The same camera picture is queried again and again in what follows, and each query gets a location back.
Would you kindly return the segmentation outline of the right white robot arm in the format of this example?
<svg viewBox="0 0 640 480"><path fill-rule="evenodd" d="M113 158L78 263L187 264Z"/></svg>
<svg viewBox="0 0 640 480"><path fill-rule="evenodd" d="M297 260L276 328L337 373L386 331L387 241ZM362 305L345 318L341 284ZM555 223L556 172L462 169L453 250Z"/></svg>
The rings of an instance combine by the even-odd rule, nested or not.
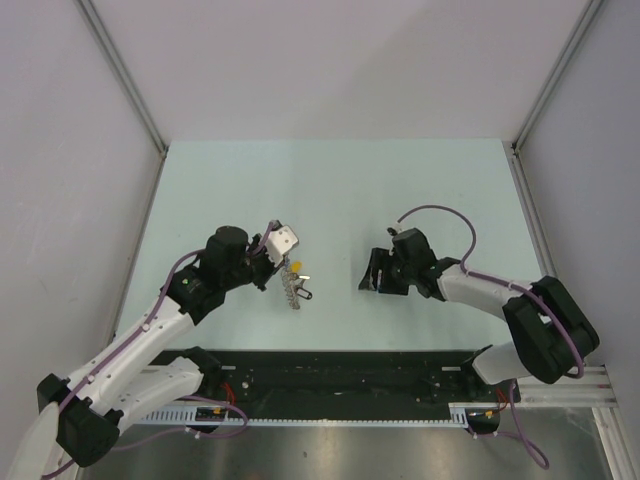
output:
<svg viewBox="0 0 640 480"><path fill-rule="evenodd" d="M388 249L374 248L358 288L463 304L504 321L510 341L489 345L466 360L463 393L484 401L503 381L532 376L545 384L582 376L585 358L600 345L591 322L564 284L553 276L517 282L464 269L439 258L418 229L393 230Z"/></svg>

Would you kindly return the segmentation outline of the silver keys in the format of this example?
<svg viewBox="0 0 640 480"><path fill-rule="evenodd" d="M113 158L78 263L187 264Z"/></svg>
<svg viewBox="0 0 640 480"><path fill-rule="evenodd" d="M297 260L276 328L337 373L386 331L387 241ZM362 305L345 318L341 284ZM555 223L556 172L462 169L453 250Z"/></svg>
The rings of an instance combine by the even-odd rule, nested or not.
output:
<svg viewBox="0 0 640 480"><path fill-rule="evenodd" d="M310 277L308 275L298 275L297 276L297 287L298 288L303 288L304 284L307 280L309 280Z"/></svg>

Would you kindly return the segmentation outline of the black key tag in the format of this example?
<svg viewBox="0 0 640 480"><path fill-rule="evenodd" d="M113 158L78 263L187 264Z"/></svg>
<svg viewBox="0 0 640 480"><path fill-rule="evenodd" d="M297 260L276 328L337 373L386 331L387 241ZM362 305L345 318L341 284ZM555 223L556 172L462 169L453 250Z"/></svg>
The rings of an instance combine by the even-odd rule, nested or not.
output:
<svg viewBox="0 0 640 480"><path fill-rule="evenodd" d="M296 291L296 295L299 298L301 298L303 300L306 300L306 301L311 300L313 298L313 294L310 291L308 291L308 290L306 290L304 288L298 289Z"/></svg>

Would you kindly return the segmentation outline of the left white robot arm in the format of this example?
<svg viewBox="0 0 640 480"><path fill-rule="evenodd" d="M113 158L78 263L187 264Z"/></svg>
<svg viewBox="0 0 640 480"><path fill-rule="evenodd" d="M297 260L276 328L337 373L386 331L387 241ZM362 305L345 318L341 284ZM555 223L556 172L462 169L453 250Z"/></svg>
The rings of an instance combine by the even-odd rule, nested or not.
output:
<svg viewBox="0 0 640 480"><path fill-rule="evenodd" d="M152 306L124 334L72 373L44 377L36 388L38 407L57 406L53 441L70 458L53 473L95 464L133 422L167 403L193 394L214 397L221 376L199 349L150 377L141 373L229 292L246 285L265 290L298 244L292 228L277 220L254 237L239 227L218 228L204 248L174 263Z"/></svg>

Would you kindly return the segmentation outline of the large silver keyring holder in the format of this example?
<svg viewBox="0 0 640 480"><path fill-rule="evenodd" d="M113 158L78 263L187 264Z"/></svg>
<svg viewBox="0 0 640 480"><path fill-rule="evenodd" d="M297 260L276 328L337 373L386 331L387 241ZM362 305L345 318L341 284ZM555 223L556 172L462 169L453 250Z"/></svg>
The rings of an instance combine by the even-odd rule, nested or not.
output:
<svg viewBox="0 0 640 480"><path fill-rule="evenodd" d="M285 292L285 296L289 307L292 310L300 309L299 296L297 294L298 282L301 281L301 277L298 273L299 268L294 267L293 264L287 260L281 269L281 280Z"/></svg>

